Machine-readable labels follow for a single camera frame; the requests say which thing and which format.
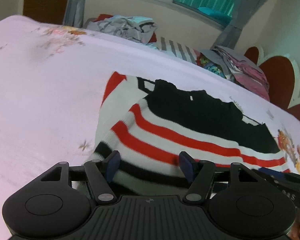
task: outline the striped cloth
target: striped cloth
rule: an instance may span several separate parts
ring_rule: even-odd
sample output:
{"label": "striped cloth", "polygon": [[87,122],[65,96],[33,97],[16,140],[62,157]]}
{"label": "striped cloth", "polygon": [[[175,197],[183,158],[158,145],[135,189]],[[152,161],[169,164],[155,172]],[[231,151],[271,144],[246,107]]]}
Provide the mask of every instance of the striped cloth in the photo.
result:
{"label": "striped cloth", "polygon": [[164,37],[158,39],[156,45],[159,50],[167,51],[172,56],[197,65],[196,60],[200,53],[186,45],[167,40]]}
{"label": "striped cloth", "polygon": [[106,85],[96,145],[89,160],[118,150],[122,161],[112,186],[139,195],[186,192],[189,185],[178,166],[181,151],[221,167],[241,162],[288,171],[266,125],[243,116],[233,102],[117,72]]}

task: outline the gray curtain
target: gray curtain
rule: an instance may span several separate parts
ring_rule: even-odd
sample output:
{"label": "gray curtain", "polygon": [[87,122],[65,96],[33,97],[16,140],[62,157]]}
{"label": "gray curtain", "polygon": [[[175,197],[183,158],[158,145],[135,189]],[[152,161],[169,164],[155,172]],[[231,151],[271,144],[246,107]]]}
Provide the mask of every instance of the gray curtain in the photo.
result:
{"label": "gray curtain", "polygon": [[69,0],[63,25],[81,28],[83,24],[84,5],[86,0]]}
{"label": "gray curtain", "polygon": [[219,35],[214,46],[224,46],[234,49],[243,27],[267,0],[234,0],[234,9],[230,24]]}

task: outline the brown wooden door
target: brown wooden door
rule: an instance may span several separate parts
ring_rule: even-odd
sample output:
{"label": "brown wooden door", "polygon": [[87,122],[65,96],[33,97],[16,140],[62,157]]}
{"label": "brown wooden door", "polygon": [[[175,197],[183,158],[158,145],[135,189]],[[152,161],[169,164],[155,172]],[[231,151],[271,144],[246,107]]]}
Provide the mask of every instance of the brown wooden door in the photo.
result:
{"label": "brown wooden door", "polygon": [[67,0],[24,0],[23,15],[36,21],[62,24]]}

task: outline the bed sheet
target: bed sheet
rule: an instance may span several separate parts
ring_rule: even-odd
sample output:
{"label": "bed sheet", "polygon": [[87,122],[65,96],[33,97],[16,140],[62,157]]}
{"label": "bed sheet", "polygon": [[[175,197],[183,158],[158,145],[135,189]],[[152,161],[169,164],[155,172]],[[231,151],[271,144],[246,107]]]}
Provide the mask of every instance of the bed sheet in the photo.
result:
{"label": "bed sheet", "polygon": [[234,101],[275,138],[284,133],[286,147],[293,140],[288,154],[300,148],[297,119],[197,65],[115,36],[8,17],[0,22],[0,240],[10,237],[1,208],[11,194],[55,163],[81,165],[93,152],[113,71]]}

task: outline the headboard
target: headboard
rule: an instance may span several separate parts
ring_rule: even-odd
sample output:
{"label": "headboard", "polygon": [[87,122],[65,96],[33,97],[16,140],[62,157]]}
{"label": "headboard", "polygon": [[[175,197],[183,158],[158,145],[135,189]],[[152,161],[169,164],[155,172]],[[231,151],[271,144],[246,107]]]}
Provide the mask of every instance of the headboard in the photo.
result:
{"label": "headboard", "polygon": [[297,62],[289,55],[269,54],[261,46],[253,46],[244,54],[258,65],[269,82],[270,102],[300,121],[300,72]]}

